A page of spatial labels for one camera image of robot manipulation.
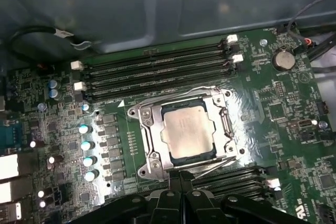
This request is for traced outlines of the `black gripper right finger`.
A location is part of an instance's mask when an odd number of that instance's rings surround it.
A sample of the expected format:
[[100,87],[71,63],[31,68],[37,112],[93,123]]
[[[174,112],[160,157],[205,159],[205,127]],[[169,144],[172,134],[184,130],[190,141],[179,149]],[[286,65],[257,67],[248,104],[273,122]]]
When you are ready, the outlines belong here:
[[292,223],[292,215],[270,203],[229,194],[220,202],[193,188],[194,175],[181,171],[181,189],[196,223]]

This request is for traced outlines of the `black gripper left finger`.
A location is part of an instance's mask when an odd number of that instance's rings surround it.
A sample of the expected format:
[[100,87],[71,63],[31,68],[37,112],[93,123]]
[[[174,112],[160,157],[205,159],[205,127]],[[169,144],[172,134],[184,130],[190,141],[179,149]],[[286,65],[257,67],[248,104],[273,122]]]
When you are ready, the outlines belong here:
[[146,198],[128,195],[98,207],[76,219],[76,223],[180,223],[181,177],[169,173],[169,187]]

